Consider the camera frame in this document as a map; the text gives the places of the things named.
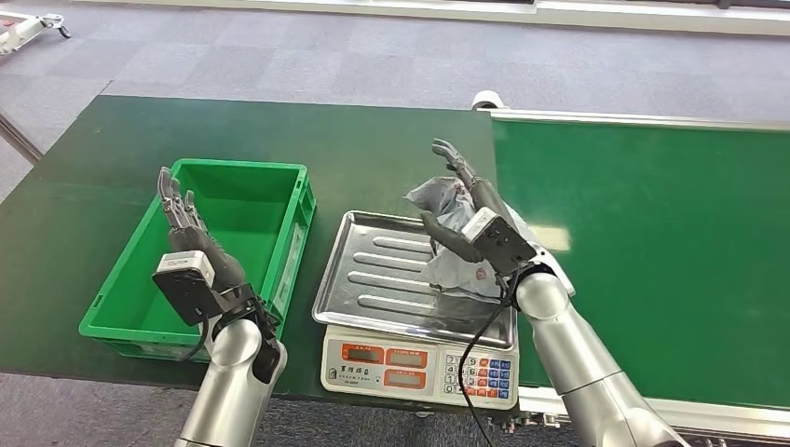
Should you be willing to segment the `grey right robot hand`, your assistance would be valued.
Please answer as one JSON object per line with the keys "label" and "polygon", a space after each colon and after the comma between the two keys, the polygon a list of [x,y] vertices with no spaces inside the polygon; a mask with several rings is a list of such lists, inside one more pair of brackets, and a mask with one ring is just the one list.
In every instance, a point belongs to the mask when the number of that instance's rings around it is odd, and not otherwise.
{"label": "grey right robot hand", "polygon": [[[434,139],[431,149],[434,154],[446,160],[446,167],[456,174],[470,192],[476,210],[486,207],[499,214],[512,228],[517,228],[496,188],[476,173],[454,145],[445,140]],[[463,261],[479,263],[484,259],[458,231],[442,226],[431,211],[421,211],[420,219],[432,239],[458,255]]]}

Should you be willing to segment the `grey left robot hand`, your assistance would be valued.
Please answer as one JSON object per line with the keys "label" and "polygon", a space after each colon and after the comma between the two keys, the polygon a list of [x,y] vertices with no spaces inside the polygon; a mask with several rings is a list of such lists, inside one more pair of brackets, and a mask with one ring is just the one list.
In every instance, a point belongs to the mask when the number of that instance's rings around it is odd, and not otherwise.
{"label": "grey left robot hand", "polygon": [[167,167],[159,171],[157,193],[170,225],[168,241],[171,248],[174,251],[202,251],[214,270],[213,287],[218,291],[244,284],[242,266],[210,234],[198,212],[194,192],[187,189],[182,193],[180,182]]}

